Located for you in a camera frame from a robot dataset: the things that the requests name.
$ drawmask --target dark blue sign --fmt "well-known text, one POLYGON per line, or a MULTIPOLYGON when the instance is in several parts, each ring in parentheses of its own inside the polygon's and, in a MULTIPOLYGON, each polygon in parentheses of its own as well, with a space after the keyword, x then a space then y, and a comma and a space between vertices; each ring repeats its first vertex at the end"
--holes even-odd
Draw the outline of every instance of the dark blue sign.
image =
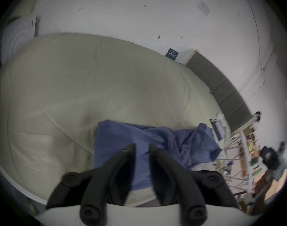
POLYGON ((177 57, 178 54, 179 53, 177 51, 170 48, 165 56, 172 59, 172 60, 175 60, 175 58, 177 57))

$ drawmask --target gray headboard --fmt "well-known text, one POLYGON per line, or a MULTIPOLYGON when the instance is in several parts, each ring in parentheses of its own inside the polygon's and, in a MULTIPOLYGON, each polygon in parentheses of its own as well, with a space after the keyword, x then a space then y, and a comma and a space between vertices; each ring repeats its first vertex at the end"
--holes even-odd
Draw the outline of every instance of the gray headboard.
POLYGON ((198 52, 186 64, 213 92, 224 116, 235 131, 252 118, 252 115, 235 87, 221 71, 198 52))

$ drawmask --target blue cloth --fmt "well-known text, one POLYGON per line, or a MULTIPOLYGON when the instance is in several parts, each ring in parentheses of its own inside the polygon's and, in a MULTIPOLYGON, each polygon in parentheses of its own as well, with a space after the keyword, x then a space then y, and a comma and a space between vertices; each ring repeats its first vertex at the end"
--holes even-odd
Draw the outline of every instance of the blue cloth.
POLYGON ((152 186, 149 170, 149 145, 168 152, 186 169, 200 163, 214 161, 221 149, 214 140, 212 129, 200 123, 196 129, 173 131, 167 127, 102 121, 98 123, 94 153, 95 167, 99 168, 116 152, 136 144, 136 167, 132 190, 152 186))

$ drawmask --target bed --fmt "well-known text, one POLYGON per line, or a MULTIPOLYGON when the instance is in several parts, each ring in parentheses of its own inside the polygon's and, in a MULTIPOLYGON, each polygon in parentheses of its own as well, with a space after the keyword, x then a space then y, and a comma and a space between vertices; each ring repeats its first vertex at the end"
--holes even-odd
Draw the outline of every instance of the bed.
POLYGON ((0 71, 0 173, 45 204, 64 173, 94 167, 98 122, 177 130, 211 127, 218 113, 190 68, 148 48, 79 33, 37 37, 0 71))

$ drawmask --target book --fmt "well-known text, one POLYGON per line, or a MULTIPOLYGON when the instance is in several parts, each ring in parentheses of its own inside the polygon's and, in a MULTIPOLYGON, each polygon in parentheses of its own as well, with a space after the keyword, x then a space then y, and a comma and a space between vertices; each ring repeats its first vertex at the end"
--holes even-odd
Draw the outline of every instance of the book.
POLYGON ((212 127, 213 127, 213 129, 214 129, 214 132, 215 132, 216 135, 217 135, 218 141, 221 141, 222 138, 221 138, 220 133, 219 133, 219 131, 218 131, 218 129, 217 129, 217 126, 216 126, 216 123, 215 123, 216 121, 217 121, 217 120, 210 119, 210 123, 212 124, 212 127))
POLYGON ((223 128, 221 122, 216 121, 215 124, 216 124, 217 130, 219 131, 220 137, 222 139, 224 139, 225 138, 225 133, 224 133, 224 128, 223 128))

